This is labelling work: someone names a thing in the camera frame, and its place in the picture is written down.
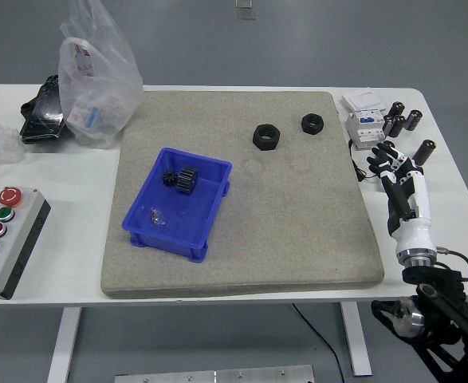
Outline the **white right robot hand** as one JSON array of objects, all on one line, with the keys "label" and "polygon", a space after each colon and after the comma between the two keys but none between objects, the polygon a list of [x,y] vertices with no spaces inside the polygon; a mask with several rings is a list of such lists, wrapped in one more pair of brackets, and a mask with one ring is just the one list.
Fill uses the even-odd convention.
[{"label": "white right robot hand", "polygon": [[387,229],[405,267],[431,265],[437,256],[431,238],[431,208],[423,169],[396,148],[378,143],[367,158],[388,197]]}]

